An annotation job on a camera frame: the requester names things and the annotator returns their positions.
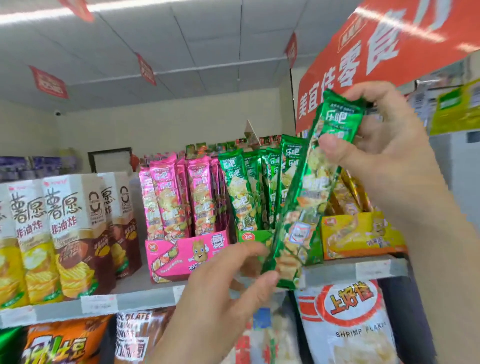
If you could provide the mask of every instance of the red banner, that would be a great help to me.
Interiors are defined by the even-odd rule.
[[[152,67],[142,58],[142,56],[136,53],[138,58],[138,64],[140,65],[140,73],[142,77],[147,81],[150,82],[152,85],[156,86],[156,79],[155,74],[153,73]]]
[[[287,55],[288,63],[290,64],[290,68],[293,68],[295,61],[297,60],[297,35],[293,32],[290,40],[288,41],[287,48],[285,49],[285,54]]]
[[[311,127],[326,88],[401,86],[480,49],[479,12],[470,0],[364,1],[302,77],[296,132]]]
[[[49,73],[35,68],[34,66],[30,66],[30,69],[33,73],[35,85],[40,91],[56,97],[68,98],[65,82]]]
[[[72,13],[86,22],[91,23],[95,20],[95,17],[87,8],[85,0],[59,0],[59,3],[69,8]]]

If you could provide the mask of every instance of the price label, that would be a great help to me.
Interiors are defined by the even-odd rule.
[[[83,314],[114,314],[118,312],[119,306],[117,296],[114,294],[103,294],[98,296],[80,297]]]
[[[174,286],[173,287],[173,297],[175,297],[175,304],[179,302],[179,299],[181,297],[181,294],[183,293],[183,290],[185,289],[185,286]]]
[[[33,306],[6,308],[0,311],[3,328],[28,326],[36,323],[36,312]]]
[[[390,273],[391,260],[360,262],[355,265],[357,280],[370,280],[392,277]]]

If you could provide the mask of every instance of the orange chip bag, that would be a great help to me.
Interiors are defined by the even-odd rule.
[[[32,325],[21,364],[96,364],[111,315]]]

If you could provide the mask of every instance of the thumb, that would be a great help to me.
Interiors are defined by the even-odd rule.
[[[250,320],[260,307],[270,302],[270,297],[278,283],[280,275],[275,270],[265,272],[235,301],[231,310],[242,321]]]
[[[323,134],[318,139],[318,144],[329,162],[345,168],[354,176],[362,179],[363,174],[371,171],[373,156],[358,149],[352,143],[339,139],[333,134]]]

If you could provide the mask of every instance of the hand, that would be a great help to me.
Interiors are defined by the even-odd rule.
[[[324,134],[320,148],[329,161],[359,178],[389,222],[404,230],[413,221],[425,220],[435,200],[454,203],[421,121],[391,83],[360,83],[343,96],[375,102],[384,122],[366,116],[357,146]]]
[[[153,358],[158,363],[218,364],[242,335],[248,321],[268,305],[279,279],[268,271],[247,288],[239,299],[230,299],[233,277],[245,269],[255,272],[250,257],[267,256],[261,243],[237,243],[200,265],[188,279],[164,336]]]

